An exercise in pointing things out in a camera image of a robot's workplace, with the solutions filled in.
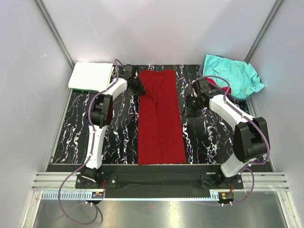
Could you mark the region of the red t shirt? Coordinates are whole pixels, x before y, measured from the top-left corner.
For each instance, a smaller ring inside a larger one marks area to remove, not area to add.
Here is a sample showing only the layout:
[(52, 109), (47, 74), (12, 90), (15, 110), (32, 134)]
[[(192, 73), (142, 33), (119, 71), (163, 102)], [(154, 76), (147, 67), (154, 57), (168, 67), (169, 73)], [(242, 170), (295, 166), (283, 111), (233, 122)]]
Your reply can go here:
[(140, 79), (146, 94), (139, 99), (139, 165), (185, 163), (175, 71), (145, 70)]

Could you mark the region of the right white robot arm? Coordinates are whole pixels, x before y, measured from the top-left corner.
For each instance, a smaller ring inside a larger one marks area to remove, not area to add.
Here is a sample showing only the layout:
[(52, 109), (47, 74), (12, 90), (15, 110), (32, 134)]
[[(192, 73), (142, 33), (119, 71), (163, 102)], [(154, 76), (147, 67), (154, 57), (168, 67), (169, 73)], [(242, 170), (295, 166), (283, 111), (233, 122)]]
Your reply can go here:
[(201, 179), (208, 187), (229, 188), (246, 168), (252, 164), (265, 164), (270, 156), (267, 122), (254, 118), (233, 104), (228, 89), (211, 84), (206, 77), (192, 82), (193, 92), (188, 94), (182, 115), (197, 117), (204, 108), (219, 114), (234, 132), (230, 157), (208, 179)]

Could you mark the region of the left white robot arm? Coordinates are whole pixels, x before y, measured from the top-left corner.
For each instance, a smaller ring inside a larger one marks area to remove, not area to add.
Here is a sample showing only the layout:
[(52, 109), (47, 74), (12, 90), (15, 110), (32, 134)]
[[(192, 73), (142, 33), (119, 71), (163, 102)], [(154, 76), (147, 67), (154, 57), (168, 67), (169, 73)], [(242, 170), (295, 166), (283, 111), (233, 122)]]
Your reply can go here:
[(117, 68), (116, 78), (106, 89), (94, 95), (90, 102), (88, 149), (85, 166), (80, 174), (92, 188), (98, 188), (103, 181), (101, 173), (103, 142), (107, 128), (113, 119), (114, 100), (127, 89), (135, 95), (146, 93), (135, 65), (127, 64), (122, 69)]

